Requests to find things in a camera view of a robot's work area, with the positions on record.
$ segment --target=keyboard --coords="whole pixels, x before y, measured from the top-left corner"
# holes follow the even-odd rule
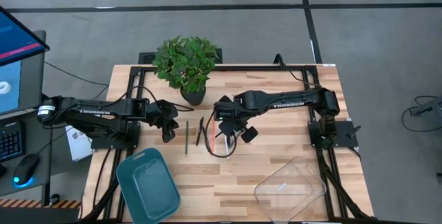
[[[25,154],[23,124],[13,122],[0,126],[0,162]]]

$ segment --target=blue light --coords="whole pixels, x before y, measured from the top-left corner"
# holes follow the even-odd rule
[[[17,185],[17,184],[14,183],[14,187],[16,187],[16,188],[24,188],[24,187],[27,187],[27,186],[31,185],[33,181],[34,181],[34,177],[30,178],[28,182],[26,182],[25,184],[22,184],[22,185]]]

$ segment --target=computer mouse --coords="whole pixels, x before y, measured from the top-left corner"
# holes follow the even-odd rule
[[[15,185],[26,184],[32,178],[39,162],[40,158],[37,154],[26,155],[15,168],[13,178]]]

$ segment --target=potted plant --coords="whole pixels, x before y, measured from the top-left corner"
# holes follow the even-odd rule
[[[201,104],[206,94],[207,75],[219,59],[216,46],[199,37],[181,36],[163,42],[155,53],[155,74],[169,82],[171,88],[181,90],[182,97],[191,105]]]

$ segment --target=transparent bin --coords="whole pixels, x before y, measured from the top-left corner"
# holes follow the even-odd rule
[[[325,194],[324,182],[311,172],[304,159],[294,158],[255,188],[255,197],[267,216],[288,223]]]

